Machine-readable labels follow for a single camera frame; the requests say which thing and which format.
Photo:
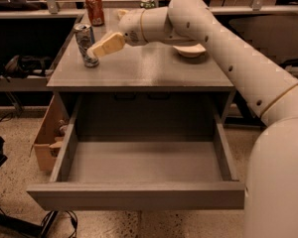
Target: white bowl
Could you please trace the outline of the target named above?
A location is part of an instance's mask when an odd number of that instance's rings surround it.
[[[174,48],[181,56],[190,59],[197,58],[206,51],[201,44],[196,44],[194,46],[174,46]]]

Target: floor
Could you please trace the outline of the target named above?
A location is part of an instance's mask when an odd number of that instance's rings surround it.
[[[13,110],[0,109],[0,118]],[[41,224],[44,211],[30,195],[28,184],[45,182],[49,174],[39,171],[32,144],[46,109],[26,108],[20,117],[0,123],[5,140],[7,162],[0,168],[0,207],[9,216]],[[252,146],[260,134],[258,128],[225,128],[230,149],[241,181]],[[76,237],[199,237],[241,238],[242,210],[194,211],[77,211]],[[67,213],[61,212],[53,223],[49,237],[70,237],[74,229]],[[27,237],[0,226],[0,238]]]

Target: open drawer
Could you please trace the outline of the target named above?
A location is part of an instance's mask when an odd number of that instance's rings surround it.
[[[243,190],[209,92],[83,93],[27,189],[46,210],[243,208]]]

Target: red soda can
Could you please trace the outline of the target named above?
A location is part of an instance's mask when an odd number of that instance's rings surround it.
[[[105,23],[101,0],[85,0],[88,18],[93,26],[101,26]]]

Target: concrete floor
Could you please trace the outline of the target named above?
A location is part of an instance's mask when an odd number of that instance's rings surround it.
[[[13,110],[0,110],[0,117]],[[0,124],[7,162],[0,168],[0,207],[9,216],[34,224],[48,213],[30,195],[28,184],[45,182],[49,175],[39,171],[32,144],[43,120],[45,108],[26,109],[19,118]],[[241,181],[252,146],[260,134],[257,128],[225,128]],[[77,236],[83,237],[242,237],[242,210],[194,211],[77,211]],[[59,213],[49,237],[69,237],[74,229],[69,216]],[[25,237],[0,226],[0,238]]]

